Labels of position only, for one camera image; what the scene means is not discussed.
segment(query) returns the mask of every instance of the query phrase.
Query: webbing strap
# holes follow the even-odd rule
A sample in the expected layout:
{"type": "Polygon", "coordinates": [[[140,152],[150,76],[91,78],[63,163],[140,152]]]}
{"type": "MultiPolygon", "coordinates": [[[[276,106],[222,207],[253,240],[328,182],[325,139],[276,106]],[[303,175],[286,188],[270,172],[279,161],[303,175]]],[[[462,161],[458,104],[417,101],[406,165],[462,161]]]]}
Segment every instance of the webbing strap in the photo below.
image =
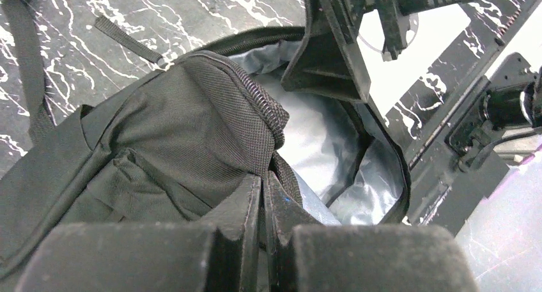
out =
{"type": "Polygon", "coordinates": [[[129,36],[126,32],[122,31],[115,23],[111,22],[107,17],[101,15],[94,22],[94,27],[103,32],[103,34],[115,40],[120,45],[124,46],[134,54],[142,57],[143,59],[158,63],[162,59],[162,55],[158,52],[152,51],[147,46],[139,43],[135,38],[129,36]]]}
{"type": "Polygon", "coordinates": [[[2,0],[2,10],[15,41],[22,90],[30,114],[28,134],[36,145],[54,128],[45,106],[45,72],[40,41],[32,16],[22,0],[2,0]]]}

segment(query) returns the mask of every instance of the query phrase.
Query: black metal bracket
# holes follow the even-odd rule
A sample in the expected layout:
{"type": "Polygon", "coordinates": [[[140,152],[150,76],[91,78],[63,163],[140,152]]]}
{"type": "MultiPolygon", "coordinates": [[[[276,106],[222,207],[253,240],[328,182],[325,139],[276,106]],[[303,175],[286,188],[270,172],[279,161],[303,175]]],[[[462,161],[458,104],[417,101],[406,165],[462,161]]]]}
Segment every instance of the black metal bracket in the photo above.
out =
{"type": "Polygon", "coordinates": [[[400,14],[397,0],[305,2],[305,37],[284,73],[283,87],[368,102],[371,79],[357,44],[363,15],[378,8],[385,34],[384,59],[397,59],[407,47],[408,17],[400,14]]]}
{"type": "Polygon", "coordinates": [[[461,171],[479,169],[492,151],[484,148],[502,138],[505,130],[530,126],[520,103],[522,91],[537,78],[529,69],[530,64],[519,53],[508,56],[484,88],[486,92],[455,126],[447,143],[460,156],[461,171]],[[502,100],[492,105],[497,97],[502,100]]]}

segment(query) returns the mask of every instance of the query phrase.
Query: white vein pattern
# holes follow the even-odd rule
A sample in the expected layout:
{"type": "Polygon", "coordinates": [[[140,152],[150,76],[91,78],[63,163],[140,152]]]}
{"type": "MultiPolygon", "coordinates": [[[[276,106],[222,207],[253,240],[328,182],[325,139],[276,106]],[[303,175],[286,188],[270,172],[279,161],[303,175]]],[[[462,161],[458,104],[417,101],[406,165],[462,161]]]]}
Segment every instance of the white vein pattern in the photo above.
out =
{"type": "Polygon", "coordinates": [[[398,101],[393,107],[401,114],[408,134],[416,140],[418,137],[415,134],[415,130],[420,130],[423,127],[420,117],[414,113],[412,108],[408,109],[401,101],[398,101]]]}
{"type": "Polygon", "coordinates": [[[419,80],[423,82],[423,84],[434,94],[437,96],[437,98],[440,100],[440,103],[444,103],[444,95],[448,91],[448,87],[446,84],[442,81],[439,75],[432,73],[429,69],[428,72],[425,75],[421,75],[419,80]]]}
{"type": "Polygon", "coordinates": [[[383,115],[382,119],[384,120],[384,124],[386,125],[386,127],[389,127],[389,118],[386,115],[383,115]]]}
{"type": "Polygon", "coordinates": [[[491,2],[487,0],[480,1],[485,4],[489,4],[490,6],[485,7],[480,3],[469,3],[468,5],[476,10],[476,17],[478,17],[478,19],[480,19],[489,30],[493,31],[495,34],[498,34],[499,28],[505,27],[501,21],[502,12],[497,6],[495,6],[495,4],[491,2]]]}
{"type": "MultiPolygon", "coordinates": [[[[32,0],[29,7],[40,39],[46,105],[55,124],[80,104],[96,105],[151,70],[167,70],[182,54],[222,36],[304,21],[303,0],[32,0]],[[100,15],[161,53],[166,63],[162,68],[149,63],[102,35],[93,28],[100,15]]],[[[0,173],[31,148],[14,50],[0,10],[1,112],[18,116],[15,125],[3,123],[0,128],[0,155],[7,160],[0,173]]]]}
{"type": "Polygon", "coordinates": [[[463,40],[463,43],[468,47],[475,57],[478,59],[482,58],[482,55],[485,53],[485,46],[480,42],[480,39],[472,31],[471,27],[465,29],[465,35],[468,40],[463,40]]]}

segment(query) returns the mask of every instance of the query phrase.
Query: zipper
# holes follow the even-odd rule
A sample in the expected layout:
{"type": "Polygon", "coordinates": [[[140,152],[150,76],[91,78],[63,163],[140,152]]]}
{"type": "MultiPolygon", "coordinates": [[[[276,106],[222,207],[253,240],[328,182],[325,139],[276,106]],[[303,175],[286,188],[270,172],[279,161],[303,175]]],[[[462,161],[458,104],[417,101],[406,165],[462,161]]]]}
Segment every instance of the zipper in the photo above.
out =
{"type": "Polygon", "coordinates": [[[280,40],[301,41],[304,35],[305,27],[301,26],[261,27],[221,38],[196,50],[209,50],[222,56],[231,56],[280,40]]]}
{"type": "Polygon", "coordinates": [[[256,82],[251,76],[239,66],[237,63],[228,59],[227,57],[221,56],[218,53],[214,52],[197,52],[192,55],[200,56],[204,58],[211,59],[215,62],[218,62],[222,65],[227,66],[241,81],[242,86],[248,92],[253,105],[256,107],[256,110],[261,113],[263,121],[266,123],[267,127],[271,130],[273,138],[275,140],[275,150],[278,150],[284,145],[284,126],[286,121],[281,121],[278,117],[278,110],[284,110],[280,105],[267,94],[267,92],[256,82]]]}

